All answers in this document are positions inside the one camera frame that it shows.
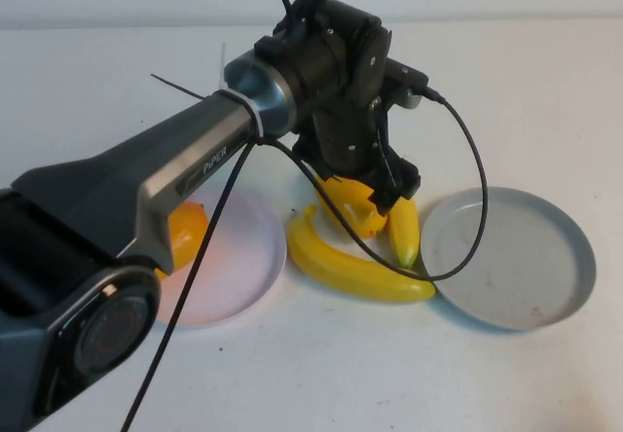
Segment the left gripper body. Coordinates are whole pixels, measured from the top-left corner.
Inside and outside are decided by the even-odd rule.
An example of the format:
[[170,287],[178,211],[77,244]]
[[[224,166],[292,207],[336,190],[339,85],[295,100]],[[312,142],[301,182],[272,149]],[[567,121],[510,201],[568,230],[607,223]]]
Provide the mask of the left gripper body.
[[293,152],[326,179],[339,176],[370,189],[395,194],[420,172],[389,145],[388,114],[382,100],[365,106],[337,100],[319,108],[302,124]]

